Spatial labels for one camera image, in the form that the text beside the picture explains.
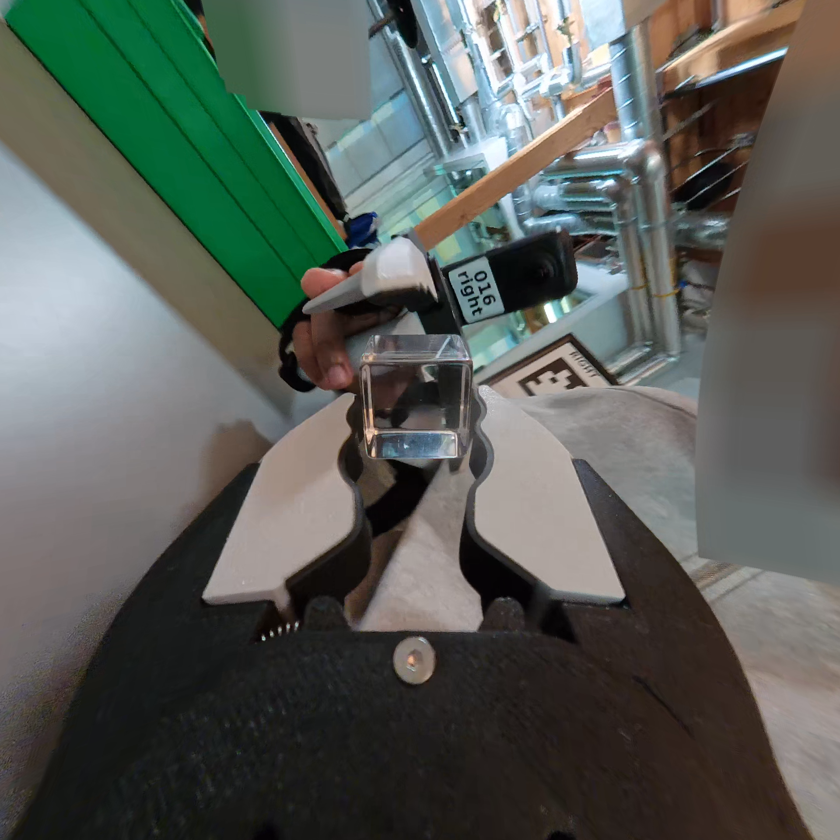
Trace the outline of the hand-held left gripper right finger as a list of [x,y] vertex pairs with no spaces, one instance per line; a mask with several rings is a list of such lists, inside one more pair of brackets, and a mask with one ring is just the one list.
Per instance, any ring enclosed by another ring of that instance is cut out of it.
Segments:
[[623,584],[568,449],[488,386],[474,408],[459,566],[483,614],[508,599],[526,624],[558,629],[564,604],[621,605]]

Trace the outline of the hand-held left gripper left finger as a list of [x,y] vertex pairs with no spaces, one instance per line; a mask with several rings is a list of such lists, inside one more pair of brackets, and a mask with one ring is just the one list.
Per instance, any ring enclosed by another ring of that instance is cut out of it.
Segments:
[[211,606],[270,602],[302,623],[321,596],[343,604],[371,566],[362,458],[341,395],[293,428],[259,462],[203,592]]

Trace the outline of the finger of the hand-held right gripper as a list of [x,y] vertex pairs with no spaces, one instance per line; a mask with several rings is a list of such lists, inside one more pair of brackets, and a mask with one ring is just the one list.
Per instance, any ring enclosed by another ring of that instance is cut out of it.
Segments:
[[387,308],[421,312],[437,304],[438,288],[426,253],[402,237],[373,249],[358,272],[308,301],[302,313],[360,316]]

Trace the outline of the clear acrylic cube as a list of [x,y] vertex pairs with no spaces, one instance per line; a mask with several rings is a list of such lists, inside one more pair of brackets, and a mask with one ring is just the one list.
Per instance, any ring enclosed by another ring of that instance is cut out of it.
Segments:
[[472,394],[473,361],[460,335],[371,336],[360,357],[366,454],[462,459],[471,443]]

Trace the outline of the green plastic bin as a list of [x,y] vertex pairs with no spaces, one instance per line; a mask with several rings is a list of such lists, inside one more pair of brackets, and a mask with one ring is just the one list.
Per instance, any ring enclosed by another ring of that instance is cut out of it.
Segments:
[[7,25],[276,327],[344,244],[183,2],[12,2]]

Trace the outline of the person's right forearm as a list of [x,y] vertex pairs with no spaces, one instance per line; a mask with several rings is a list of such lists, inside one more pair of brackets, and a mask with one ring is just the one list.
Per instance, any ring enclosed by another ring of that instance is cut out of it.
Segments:
[[441,462],[410,517],[374,540],[371,570],[345,611],[363,632],[474,632],[480,596],[459,564],[459,543],[473,476]]

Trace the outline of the person's right hand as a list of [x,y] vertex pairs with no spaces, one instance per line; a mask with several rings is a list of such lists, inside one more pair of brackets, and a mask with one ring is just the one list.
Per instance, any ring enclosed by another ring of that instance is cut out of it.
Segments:
[[[307,298],[316,298],[361,268],[361,262],[357,262],[349,270],[309,269],[301,280],[302,291]],[[375,313],[347,316],[337,311],[315,314],[308,322],[299,322],[292,332],[299,370],[324,391],[357,392],[358,375],[350,362],[345,340],[372,329],[376,323]]]

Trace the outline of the large black framed marker sign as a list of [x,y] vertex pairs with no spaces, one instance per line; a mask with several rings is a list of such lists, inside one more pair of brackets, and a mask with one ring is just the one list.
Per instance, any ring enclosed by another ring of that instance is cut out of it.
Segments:
[[575,336],[567,334],[483,384],[501,396],[519,399],[584,387],[600,389],[618,381]]

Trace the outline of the black floor lamp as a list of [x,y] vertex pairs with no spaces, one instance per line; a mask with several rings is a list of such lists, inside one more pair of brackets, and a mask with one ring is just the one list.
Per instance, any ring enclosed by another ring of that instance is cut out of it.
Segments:
[[389,26],[395,26],[397,34],[409,49],[416,49],[419,41],[417,17],[410,1],[385,1],[385,12],[368,29],[372,39]]

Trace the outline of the wooden support post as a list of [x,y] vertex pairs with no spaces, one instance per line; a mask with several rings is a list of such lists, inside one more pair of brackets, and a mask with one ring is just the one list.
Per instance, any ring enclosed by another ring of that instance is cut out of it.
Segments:
[[413,235],[416,241],[426,251],[434,249],[551,163],[576,150],[596,131],[615,119],[613,90],[599,91],[569,116],[415,226]]

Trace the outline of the metal air duct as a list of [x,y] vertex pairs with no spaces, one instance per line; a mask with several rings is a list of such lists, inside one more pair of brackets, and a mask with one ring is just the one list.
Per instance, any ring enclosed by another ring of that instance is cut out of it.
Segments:
[[678,360],[682,352],[676,247],[664,157],[649,20],[609,44],[612,94],[621,142],[566,154],[543,172],[557,175],[531,190],[523,232],[558,229],[612,235],[627,278],[629,348],[606,368],[624,382]]

